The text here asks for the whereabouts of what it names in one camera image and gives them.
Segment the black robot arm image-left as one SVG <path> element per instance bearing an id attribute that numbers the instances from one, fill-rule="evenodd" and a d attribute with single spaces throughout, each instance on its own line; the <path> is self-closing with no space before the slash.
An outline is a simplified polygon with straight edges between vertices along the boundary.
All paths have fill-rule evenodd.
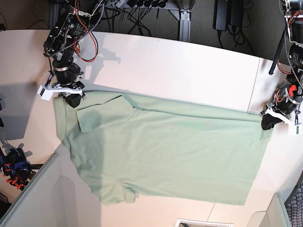
<path id="1" fill-rule="evenodd" d="M 74 62 L 74 54 L 80 55 L 80 41 L 90 36 L 98 52 L 93 29 L 101 21 L 105 9 L 101 0 L 52 0 L 50 33 L 44 42 L 44 56 L 49 61 L 49 77 L 38 89 L 43 100 L 53 94 L 63 96 L 72 108 L 80 104 L 86 95 L 80 81 L 83 72 Z"/>

